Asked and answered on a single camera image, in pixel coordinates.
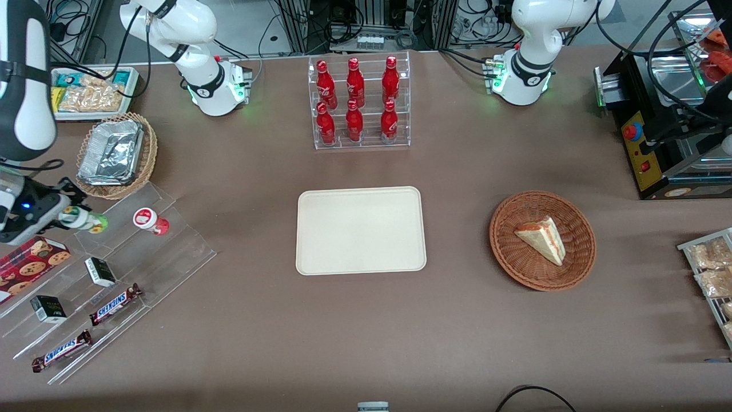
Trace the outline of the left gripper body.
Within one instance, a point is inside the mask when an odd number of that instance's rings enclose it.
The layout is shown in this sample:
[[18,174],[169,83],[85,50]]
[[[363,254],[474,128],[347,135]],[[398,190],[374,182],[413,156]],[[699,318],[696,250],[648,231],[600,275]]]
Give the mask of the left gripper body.
[[690,114],[688,110],[666,110],[662,113],[662,118],[666,122],[667,128],[667,131],[662,134],[664,144],[698,136],[726,133],[731,121],[730,112],[717,115],[716,120],[709,120],[698,114]]

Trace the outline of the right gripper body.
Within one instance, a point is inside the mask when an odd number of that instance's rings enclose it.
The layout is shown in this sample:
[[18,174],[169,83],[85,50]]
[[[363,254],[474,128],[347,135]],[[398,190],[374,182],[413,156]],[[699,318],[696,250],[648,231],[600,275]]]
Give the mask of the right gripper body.
[[50,193],[36,203],[25,208],[20,203],[20,209],[11,212],[2,228],[1,242],[10,246],[19,246],[31,240],[52,221],[58,219],[58,215],[70,205],[70,198],[59,193]]

